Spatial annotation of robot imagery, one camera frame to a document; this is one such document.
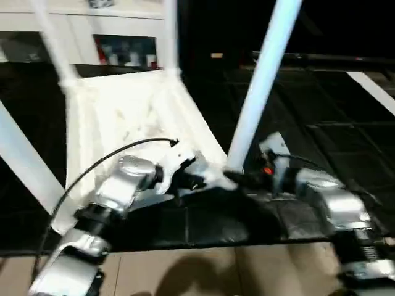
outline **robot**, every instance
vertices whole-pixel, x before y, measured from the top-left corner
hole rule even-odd
[[[322,170],[289,167],[289,150],[279,133],[260,144],[265,169],[255,185],[273,195],[287,192],[309,203],[319,217],[341,264],[342,295],[392,295],[395,262],[361,198]],[[163,161],[154,164],[132,155],[120,157],[112,173],[79,209],[69,229],[33,281],[29,296],[97,296],[104,279],[100,265],[110,252],[108,233],[127,218],[139,196],[155,199],[178,191],[177,196],[235,184],[247,186],[247,173],[212,168],[199,153],[176,143]]]

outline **white metal pole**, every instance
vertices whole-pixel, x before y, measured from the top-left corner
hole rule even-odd
[[[164,0],[165,12],[165,70],[179,74],[178,68],[178,33],[177,0]]]
[[[284,56],[302,0],[277,0],[228,153],[227,167],[242,170]]]
[[[0,102],[0,157],[45,210],[52,213],[64,189],[2,102]],[[74,223],[73,213],[76,209],[73,202],[67,200],[59,211],[59,219],[55,220],[52,227],[57,232],[64,233]]]
[[[62,47],[62,42],[58,39],[59,34],[49,19],[46,0],[30,0],[30,3],[35,12],[37,22],[40,24],[43,41],[59,75],[60,85],[68,86],[73,84],[78,78],[78,75],[74,66],[69,64],[67,55]]]

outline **floor tile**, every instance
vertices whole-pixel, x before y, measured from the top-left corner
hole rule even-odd
[[[115,286],[117,285],[120,259],[121,254],[110,254],[104,264],[101,266],[101,269],[105,274],[105,278],[103,285],[101,286],[100,296],[114,296]]]
[[[243,296],[303,296],[286,245],[237,247]]]
[[[32,264],[32,257],[0,258],[1,296],[27,295]]]
[[[330,243],[291,244],[288,250],[304,296],[328,296],[340,289],[339,265]]]
[[[123,253],[115,295],[240,295],[235,250]]]

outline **white stripe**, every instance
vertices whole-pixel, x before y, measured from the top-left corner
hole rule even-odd
[[[372,97],[380,102],[388,111],[395,115],[395,100],[384,89],[379,87],[363,72],[347,72],[347,74],[358,82],[361,87],[371,94]]]

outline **black cable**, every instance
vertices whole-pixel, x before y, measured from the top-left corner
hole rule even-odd
[[[285,157],[285,158],[289,158],[289,159],[295,159],[298,160],[300,162],[304,162],[304,163],[308,163],[310,165],[315,166],[316,168],[322,170],[322,171],[326,171],[326,169],[319,165],[318,163],[314,162],[313,160],[310,160],[308,158],[302,157],[302,156],[298,156],[298,155],[291,155],[291,154],[275,154],[276,157]]]
[[[362,200],[365,200],[363,196],[369,197],[369,199],[372,201],[372,206],[368,205],[367,208],[370,210],[378,210],[381,213],[384,213],[386,215],[394,215],[395,214],[395,208],[394,207],[389,207],[387,205],[384,205],[382,202],[380,202],[377,197],[375,197],[373,194],[371,194],[369,191],[366,191],[365,189],[358,188],[356,190],[349,190],[353,194],[358,194],[361,196]]]
[[[84,178],[91,170],[96,168],[98,165],[100,165],[103,161],[107,160],[108,158],[113,157],[114,155],[121,153],[122,151],[132,148],[134,146],[149,143],[149,142],[157,142],[157,141],[168,141],[168,142],[170,142],[170,145],[172,145],[172,146],[178,142],[177,140],[168,139],[168,138],[151,138],[151,139],[136,141],[134,143],[125,145],[125,146],[107,154],[106,156],[100,158],[97,162],[95,162],[89,168],[87,168],[80,176],[78,176],[77,179],[74,180],[74,182],[69,186],[69,188],[67,188],[67,190],[63,193],[62,197],[59,199],[58,203],[56,204],[52,215],[48,219],[48,224],[46,226],[46,230],[41,238],[41,243],[40,243],[40,246],[39,246],[36,256],[35,256],[35,264],[33,266],[32,272],[31,272],[31,282],[33,282],[35,280],[35,278],[38,274],[38,266],[40,264],[40,256],[43,254],[45,243],[47,241],[49,232],[51,231],[52,222],[54,221],[54,218],[56,217],[57,212],[59,211],[60,207],[62,206],[64,200],[66,199],[66,197],[68,196],[70,191],[74,188],[74,186],[77,185],[77,183],[79,181],[81,181],[81,179]]]

